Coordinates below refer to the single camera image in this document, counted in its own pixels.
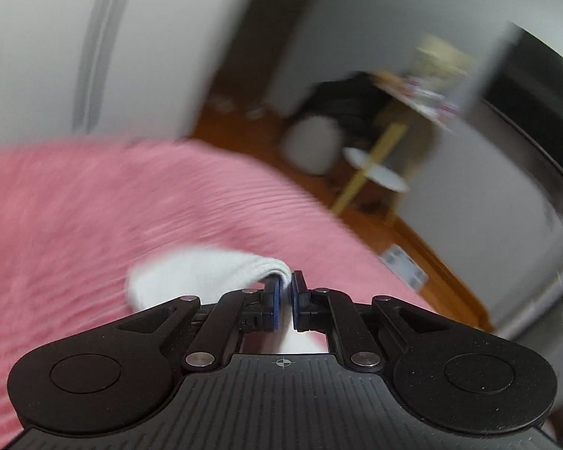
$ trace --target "pink blanket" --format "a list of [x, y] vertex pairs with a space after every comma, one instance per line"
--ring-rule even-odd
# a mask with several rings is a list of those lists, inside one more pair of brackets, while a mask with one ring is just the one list
[[248, 157], [195, 141], [0, 151], [0, 448], [21, 430], [13, 363], [129, 314], [128, 268], [183, 243], [280, 258], [358, 302], [428, 308], [308, 193]]

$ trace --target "wooden floor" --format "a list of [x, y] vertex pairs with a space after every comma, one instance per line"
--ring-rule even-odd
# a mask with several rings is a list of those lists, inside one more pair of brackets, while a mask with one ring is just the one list
[[[266, 112], [261, 119], [250, 121], [238, 111], [220, 113], [206, 106], [194, 137], [268, 163], [296, 181], [321, 203], [331, 206], [336, 195], [322, 177], [299, 172], [280, 156], [277, 143], [281, 133], [280, 119], [270, 112]], [[386, 226], [381, 216], [365, 214], [349, 207], [343, 211], [341, 219], [376, 253], [384, 252], [393, 243], [401, 246], [428, 274], [429, 281], [420, 294], [438, 313], [470, 326], [483, 326], [479, 316], [455, 294], [441, 273], [416, 246], [395, 229]]]

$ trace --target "wooden stool leg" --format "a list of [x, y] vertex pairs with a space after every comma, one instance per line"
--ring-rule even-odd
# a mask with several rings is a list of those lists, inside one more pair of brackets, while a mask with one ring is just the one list
[[[415, 174], [417, 173], [418, 163], [415, 161], [409, 161], [406, 164], [405, 170], [402, 172], [402, 177], [406, 181], [407, 184], [411, 184], [411, 181]], [[396, 221], [396, 210], [398, 210], [399, 204], [402, 201], [404, 193], [395, 192], [392, 200], [390, 201], [390, 207], [388, 211], [386, 211], [386, 215], [384, 217], [384, 223], [391, 227], [394, 222]]]
[[331, 208], [331, 212], [338, 216], [342, 210], [350, 204], [352, 199], [358, 194], [363, 185], [367, 182], [367, 173], [372, 166], [379, 164], [394, 150], [396, 144], [405, 135], [408, 126], [396, 121], [388, 125], [384, 134], [378, 139], [371, 151], [369, 159], [355, 172], [350, 182], [342, 190], [341, 195]]

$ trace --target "white door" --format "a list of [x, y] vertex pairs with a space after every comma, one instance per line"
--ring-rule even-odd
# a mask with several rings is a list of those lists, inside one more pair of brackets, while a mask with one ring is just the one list
[[0, 0], [0, 144], [190, 134], [246, 2]]

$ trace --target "ribbed black plate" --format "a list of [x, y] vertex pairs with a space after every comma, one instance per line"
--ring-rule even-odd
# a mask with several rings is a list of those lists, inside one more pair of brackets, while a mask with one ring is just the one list
[[11, 450], [507, 449], [556, 450], [535, 429], [474, 438], [426, 425], [377, 375], [341, 367], [330, 354], [242, 355], [188, 376], [150, 420], [94, 438], [31, 429]]

